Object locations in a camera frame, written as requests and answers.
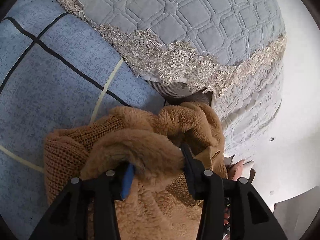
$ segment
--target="white wall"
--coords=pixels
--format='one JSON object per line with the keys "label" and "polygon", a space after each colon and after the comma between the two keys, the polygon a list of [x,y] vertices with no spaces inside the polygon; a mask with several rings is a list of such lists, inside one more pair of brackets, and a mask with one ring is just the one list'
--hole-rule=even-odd
{"label": "white wall", "polygon": [[267,136],[252,149],[253,185],[274,203],[320,185],[320,30],[300,0],[278,0],[287,29],[283,100]]}

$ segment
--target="lace trim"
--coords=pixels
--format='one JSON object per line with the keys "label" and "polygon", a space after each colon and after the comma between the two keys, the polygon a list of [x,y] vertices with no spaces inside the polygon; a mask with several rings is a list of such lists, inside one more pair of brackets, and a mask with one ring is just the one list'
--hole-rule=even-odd
{"label": "lace trim", "polygon": [[[84,15],[79,0],[57,0],[68,12],[93,25]],[[263,50],[239,65],[220,65],[212,55],[198,55],[189,42],[176,41],[161,44],[150,29],[126,34],[111,25],[93,26],[101,36],[114,46],[136,76],[156,73],[163,85],[186,80],[192,92],[206,88],[221,97],[232,85],[240,85],[249,74],[261,65],[270,65],[281,58],[286,37],[280,37]]]}

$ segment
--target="tan sherpa fleece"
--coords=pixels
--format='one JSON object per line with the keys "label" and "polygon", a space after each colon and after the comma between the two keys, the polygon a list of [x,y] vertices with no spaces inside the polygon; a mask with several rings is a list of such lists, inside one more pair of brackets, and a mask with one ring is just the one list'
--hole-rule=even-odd
{"label": "tan sherpa fleece", "polygon": [[121,239],[195,239],[201,208],[183,181],[182,142],[206,168],[227,178],[220,121],[205,104],[167,106],[158,115],[116,107],[91,126],[56,130],[44,146],[48,201],[73,176],[96,178],[129,161],[136,168],[131,192],[116,201]]}

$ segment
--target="blue plaid cushion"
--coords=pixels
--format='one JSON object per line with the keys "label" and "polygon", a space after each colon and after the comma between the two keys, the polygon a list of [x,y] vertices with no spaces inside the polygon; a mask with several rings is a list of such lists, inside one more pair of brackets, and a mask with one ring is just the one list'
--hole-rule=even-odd
{"label": "blue plaid cushion", "polygon": [[47,204],[43,140],[114,106],[157,113],[164,99],[55,0],[18,0],[0,23],[0,213],[28,239]]}

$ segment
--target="cream stripe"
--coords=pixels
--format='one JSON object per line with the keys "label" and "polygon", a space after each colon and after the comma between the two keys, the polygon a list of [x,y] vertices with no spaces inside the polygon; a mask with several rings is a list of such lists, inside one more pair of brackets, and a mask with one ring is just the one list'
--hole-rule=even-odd
{"label": "cream stripe", "polygon": [[26,161],[25,159],[22,159],[21,157],[13,154],[12,152],[8,151],[6,148],[4,148],[2,145],[0,145],[0,150],[3,151],[5,154],[7,154],[9,157],[13,158],[14,160],[16,160],[17,162],[22,163],[23,165],[28,166],[29,168],[32,168],[36,171],[42,172],[43,173],[43,168]]}
{"label": "cream stripe", "polygon": [[96,103],[96,106],[95,106],[95,108],[94,108],[94,110],[93,110],[93,113],[92,113],[92,116],[91,116],[91,119],[90,119],[90,124],[93,123],[94,120],[96,119],[97,113],[98,113],[98,110],[99,110],[99,107],[100,107],[101,102],[102,102],[102,99],[103,99],[105,93],[107,92],[108,87],[109,87],[111,81],[113,80],[113,78],[115,77],[118,69],[120,68],[122,62],[123,62],[123,58],[121,58],[120,61],[117,63],[117,65],[116,65],[115,68],[113,69],[111,75],[109,76],[106,84],[104,85],[103,90],[102,90],[102,92],[100,93],[100,96],[99,96],[98,101],[97,101],[97,103]]}

